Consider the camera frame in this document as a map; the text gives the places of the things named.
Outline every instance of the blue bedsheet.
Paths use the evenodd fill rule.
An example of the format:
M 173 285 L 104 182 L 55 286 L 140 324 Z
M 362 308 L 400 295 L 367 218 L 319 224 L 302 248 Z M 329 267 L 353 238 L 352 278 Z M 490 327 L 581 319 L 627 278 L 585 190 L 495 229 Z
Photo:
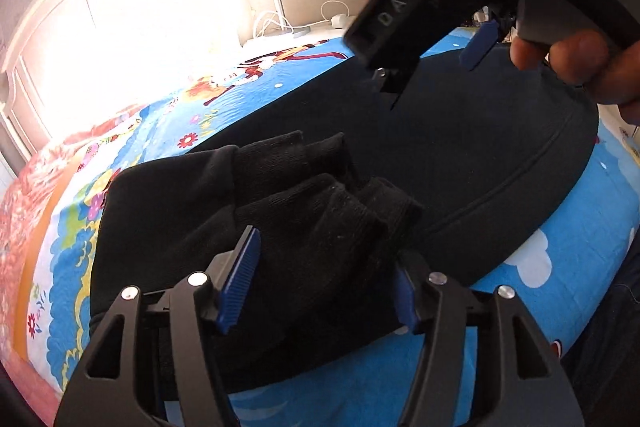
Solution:
M 467 42 L 465 34 L 451 35 L 425 55 Z M 123 122 L 120 134 L 93 145 L 90 160 L 54 213 L 34 275 L 34 285 L 47 289 L 49 302 L 41 310 L 42 333 L 29 339 L 28 347 L 47 381 L 63 390 L 88 342 L 88 281 L 109 179 L 137 163 L 184 153 L 350 56 L 333 40 L 248 62 L 226 78 L 197 83 L 149 105 Z M 500 284 L 516 288 L 550 343 L 558 341 L 565 350 L 596 309 L 640 222 L 640 168 L 620 131 L 607 125 L 600 122 L 599 143 L 564 203 L 475 285 L 484 291 Z M 469 354 L 475 341 L 469 334 Z M 245 427 L 395 425 L 421 345 L 421 337 L 398 331 L 292 380 L 233 395 L 232 403 Z M 469 355 L 457 423 L 468 415 L 473 383 Z M 175 404 L 169 411 L 178 423 Z

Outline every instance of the metal rivet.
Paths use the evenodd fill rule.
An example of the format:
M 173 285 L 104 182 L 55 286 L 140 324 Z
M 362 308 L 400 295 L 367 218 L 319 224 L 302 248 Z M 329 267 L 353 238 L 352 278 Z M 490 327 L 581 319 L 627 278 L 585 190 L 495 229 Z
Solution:
M 502 285 L 498 288 L 498 295 L 503 299 L 513 299 L 516 296 L 516 290 L 511 286 Z
M 202 286 L 204 283 L 207 282 L 207 274 L 204 272 L 192 273 L 187 279 L 187 282 L 191 286 Z
M 429 282 L 442 286 L 447 283 L 447 276 L 441 272 L 431 272 L 429 274 Z
M 124 288 L 124 290 L 122 290 L 122 293 L 120 294 L 120 296 L 126 301 L 135 299 L 137 295 L 138 288 L 136 288 L 135 286 L 127 286 L 126 288 Z

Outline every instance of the white cable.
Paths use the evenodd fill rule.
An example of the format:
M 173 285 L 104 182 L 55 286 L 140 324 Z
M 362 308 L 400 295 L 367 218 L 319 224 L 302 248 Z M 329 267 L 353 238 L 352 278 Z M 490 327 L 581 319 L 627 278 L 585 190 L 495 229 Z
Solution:
M 266 29 L 269 27 L 269 24 L 271 24 L 271 23 L 277 24 L 278 26 L 280 26 L 280 29 L 283 29 L 283 30 L 285 28 L 288 28 L 288 29 L 291 30 L 291 33 L 293 33 L 294 29 L 307 28 L 308 26 L 315 26 L 316 24 L 326 24 L 328 22 L 327 20 L 324 20 L 324 21 L 313 22 L 311 24 L 305 24 L 303 26 L 292 26 L 291 23 L 289 22 L 289 20 L 287 20 L 286 17 L 283 17 L 282 19 L 283 19 L 285 24 L 281 26 L 280 23 L 277 20 L 275 20 L 273 18 L 269 18 L 269 19 L 265 20 L 265 22 L 263 23 L 262 29 L 260 30 L 260 33 L 256 34 L 256 30 L 258 29 L 258 22 L 260 22 L 260 19 L 262 17 L 264 17 L 265 15 L 267 15 L 267 13 L 271 13 L 271 14 L 280 16 L 279 13 L 274 11 L 274 10 L 265 10 L 265 11 L 261 12 L 260 15 L 258 16 L 258 18 L 256 18 L 256 20 L 254 21 L 254 39 L 257 38 L 257 37 L 263 36 L 264 32 L 266 31 Z
M 328 4 L 328 3 L 330 3 L 330 2 L 337 2 L 337 3 L 340 3 L 340 4 L 344 5 L 344 7 L 347 9 L 347 17 L 349 17 L 351 15 L 351 11 L 349 10 L 349 6 L 347 5 L 347 3 L 344 3 L 342 1 L 337 1 L 337 0 L 329 0 L 329 1 L 324 1 L 322 3 L 322 5 L 320 6 L 320 15 L 322 16 L 322 20 L 321 21 L 312 22 L 312 23 L 309 23 L 309 24 L 305 24 L 303 26 L 292 26 L 291 23 L 287 20 L 287 18 L 285 16 L 281 15 L 280 13 L 278 13 L 278 12 L 276 12 L 274 10 L 263 10 L 263 11 L 260 12 L 260 14 L 254 20 L 254 39 L 263 36 L 265 31 L 267 30 L 267 28 L 269 27 L 269 25 L 271 23 L 277 24 L 280 27 L 281 30 L 284 30 L 285 28 L 288 28 L 288 29 L 291 30 L 291 33 L 293 33 L 294 29 L 308 28 L 309 26 L 315 26 L 317 24 L 325 24 L 327 22 L 330 22 L 331 19 L 328 19 L 324 15 L 324 12 L 322 11 L 324 6 L 326 4 Z M 270 17 L 270 18 L 266 19 L 264 21 L 264 23 L 262 24 L 262 28 L 261 28 L 260 32 L 257 34 L 256 31 L 258 29 L 258 23 L 267 14 L 276 15 L 281 20 L 275 20 L 273 17 Z
M 324 15 L 324 13 L 322 12 L 322 8 L 324 8 L 325 4 L 328 4 L 330 2 L 339 2 L 340 4 L 342 4 L 346 9 L 347 9 L 347 17 L 349 17 L 351 15 L 351 11 L 349 10 L 349 6 L 347 5 L 347 3 L 342 2 L 342 1 L 336 1 L 336 0 L 330 0 L 330 1 L 324 1 L 322 3 L 322 6 L 320 7 L 320 16 L 325 20 L 325 21 L 330 21 L 331 19 L 327 19 L 326 16 Z

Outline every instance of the blue plastic tab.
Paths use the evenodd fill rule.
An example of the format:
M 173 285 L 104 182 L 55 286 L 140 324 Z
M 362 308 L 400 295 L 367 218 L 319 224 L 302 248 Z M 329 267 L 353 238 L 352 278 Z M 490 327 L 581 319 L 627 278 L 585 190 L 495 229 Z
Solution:
M 253 229 L 247 237 L 225 282 L 219 297 L 219 313 L 216 320 L 218 331 L 226 335 L 235 326 L 244 305 L 244 298 L 254 278 L 260 259 L 260 232 Z
M 497 20 L 485 22 L 460 54 L 460 65 L 473 71 L 500 40 L 500 23 Z
M 415 288 L 404 267 L 399 264 L 394 274 L 394 304 L 400 323 L 409 328 L 412 333 L 416 333 L 420 320 L 415 312 Z

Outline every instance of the finger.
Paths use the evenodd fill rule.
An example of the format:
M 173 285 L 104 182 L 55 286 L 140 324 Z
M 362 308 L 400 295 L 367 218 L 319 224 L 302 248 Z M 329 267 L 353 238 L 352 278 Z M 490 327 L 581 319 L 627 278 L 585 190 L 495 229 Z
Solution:
M 622 120 L 631 125 L 640 125 L 640 100 L 618 106 Z
M 581 86 L 594 79 L 607 65 L 609 47 L 594 30 L 582 30 L 549 51 L 549 62 L 559 78 L 572 86 Z
M 549 52 L 549 46 L 535 44 L 519 37 L 513 39 L 510 48 L 511 62 L 520 70 L 535 70 Z
M 598 103 L 625 104 L 640 98 L 640 42 L 615 57 L 585 88 Z

